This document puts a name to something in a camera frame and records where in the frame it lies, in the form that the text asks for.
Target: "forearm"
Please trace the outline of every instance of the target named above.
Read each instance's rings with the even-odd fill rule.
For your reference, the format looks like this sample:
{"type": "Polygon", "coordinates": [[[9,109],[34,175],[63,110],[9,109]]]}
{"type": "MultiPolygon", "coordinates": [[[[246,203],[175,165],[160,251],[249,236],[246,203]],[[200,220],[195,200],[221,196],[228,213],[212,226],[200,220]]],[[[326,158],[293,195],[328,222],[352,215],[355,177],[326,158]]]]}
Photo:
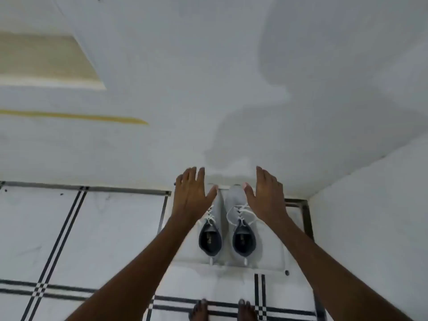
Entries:
{"type": "Polygon", "coordinates": [[[156,238],[67,321],[141,321],[166,269],[194,222],[172,216],[156,238]]]}
{"type": "Polygon", "coordinates": [[[410,320],[306,236],[286,214],[268,225],[296,259],[335,321],[410,320]]]}

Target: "person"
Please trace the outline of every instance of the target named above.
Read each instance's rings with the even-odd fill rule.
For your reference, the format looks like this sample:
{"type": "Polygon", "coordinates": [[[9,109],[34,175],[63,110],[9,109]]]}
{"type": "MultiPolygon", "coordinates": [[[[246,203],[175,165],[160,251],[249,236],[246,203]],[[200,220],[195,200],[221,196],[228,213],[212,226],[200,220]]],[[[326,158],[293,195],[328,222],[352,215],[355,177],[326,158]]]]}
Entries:
{"type": "MultiPolygon", "coordinates": [[[[410,320],[318,247],[287,215],[282,184],[256,168],[255,194],[243,185],[248,204],[284,243],[315,294],[335,321],[410,320]]],[[[154,240],[126,267],[77,308],[67,321],[141,321],[181,243],[211,206],[218,191],[206,195],[205,169],[188,168],[175,182],[171,217],[154,240]]],[[[191,321],[208,321],[206,300],[198,301],[191,321]]],[[[256,321],[249,302],[238,303],[238,321],[256,321]]]]}

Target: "bare foot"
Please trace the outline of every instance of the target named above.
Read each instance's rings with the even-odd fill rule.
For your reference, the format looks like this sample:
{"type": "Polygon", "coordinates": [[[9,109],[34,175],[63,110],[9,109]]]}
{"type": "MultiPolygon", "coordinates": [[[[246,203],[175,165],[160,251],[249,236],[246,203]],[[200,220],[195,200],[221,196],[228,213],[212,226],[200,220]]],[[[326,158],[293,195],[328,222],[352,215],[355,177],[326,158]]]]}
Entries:
{"type": "Polygon", "coordinates": [[[190,321],[208,321],[208,302],[206,299],[198,301],[189,313],[190,321]]]}
{"type": "Polygon", "coordinates": [[[257,314],[249,301],[245,303],[243,299],[238,302],[238,321],[257,321],[257,314]]]}

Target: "person's left arm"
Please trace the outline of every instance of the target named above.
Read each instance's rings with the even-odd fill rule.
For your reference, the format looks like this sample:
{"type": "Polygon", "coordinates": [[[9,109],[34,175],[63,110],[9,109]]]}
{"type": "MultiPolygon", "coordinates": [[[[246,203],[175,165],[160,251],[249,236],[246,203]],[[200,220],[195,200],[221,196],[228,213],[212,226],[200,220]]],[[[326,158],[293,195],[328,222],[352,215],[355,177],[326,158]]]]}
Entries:
{"type": "Polygon", "coordinates": [[[158,236],[66,321],[141,321],[181,243],[217,195],[217,186],[205,195],[204,168],[195,175],[193,167],[177,177],[173,211],[158,236]]]}

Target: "white shoelace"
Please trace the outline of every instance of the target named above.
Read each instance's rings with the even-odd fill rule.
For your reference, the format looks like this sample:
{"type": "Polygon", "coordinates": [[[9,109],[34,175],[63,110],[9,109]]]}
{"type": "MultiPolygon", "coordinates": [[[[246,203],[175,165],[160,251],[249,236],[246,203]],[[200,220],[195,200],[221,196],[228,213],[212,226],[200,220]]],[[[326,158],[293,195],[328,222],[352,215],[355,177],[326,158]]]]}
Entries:
{"type": "Polygon", "coordinates": [[[251,210],[251,208],[250,208],[250,206],[248,205],[248,203],[246,203],[245,205],[236,205],[236,206],[234,206],[234,207],[232,207],[230,210],[229,210],[229,212],[227,212],[227,215],[226,215],[226,218],[227,218],[227,221],[230,223],[230,224],[232,224],[232,225],[234,225],[234,226],[237,226],[238,225],[238,223],[233,223],[233,221],[231,221],[230,220],[230,218],[229,218],[229,213],[233,210],[233,208],[237,208],[237,210],[238,210],[238,221],[241,221],[241,223],[245,220],[244,219],[244,217],[243,217],[243,213],[249,213],[250,215],[252,215],[253,216],[253,220],[252,221],[246,221],[245,220],[245,222],[248,224],[248,225],[250,225],[250,224],[252,224],[254,221],[256,221],[257,220],[257,216],[254,214],[254,212],[251,210]]]}
{"type": "Polygon", "coordinates": [[[200,225],[204,225],[205,221],[208,221],[208,223],[212,226],[213,224],[215,224],[215,218],[214,216],[211,214],[211,211],[213,210],[213,206],[211,205],[209,209],[207,209],[207,211],[205,212],[205,216],[203,216],[203,218],[201,218],[198,223],[200,225]]]}

